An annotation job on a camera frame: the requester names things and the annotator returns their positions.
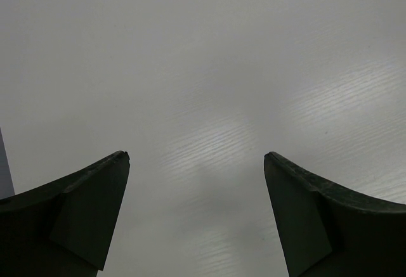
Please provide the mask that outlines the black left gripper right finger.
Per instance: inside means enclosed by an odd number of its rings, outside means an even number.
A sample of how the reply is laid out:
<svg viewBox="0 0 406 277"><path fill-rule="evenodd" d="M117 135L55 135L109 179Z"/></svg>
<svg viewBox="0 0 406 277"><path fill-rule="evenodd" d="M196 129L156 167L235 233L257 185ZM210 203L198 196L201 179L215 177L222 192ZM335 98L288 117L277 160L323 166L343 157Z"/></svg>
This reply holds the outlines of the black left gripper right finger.
<svg viewBox="0 0 406 277"><path fill-rule="evenodd" d="M289 276L405 276L405 205L359 193L276 152L264 173Z"/></svg>

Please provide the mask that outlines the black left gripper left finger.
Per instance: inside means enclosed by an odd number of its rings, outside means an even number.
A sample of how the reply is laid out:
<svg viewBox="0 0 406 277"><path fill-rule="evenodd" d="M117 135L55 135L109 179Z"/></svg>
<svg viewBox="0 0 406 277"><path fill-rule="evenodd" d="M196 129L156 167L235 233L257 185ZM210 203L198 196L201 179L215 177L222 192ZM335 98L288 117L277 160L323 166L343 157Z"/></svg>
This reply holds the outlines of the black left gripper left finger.
<svg viewBox="0 0 406 277"><path fill-rule="evenodd" d="M129 176L117 151L1 199L1 276L96 276L105 267Z"/></svg>

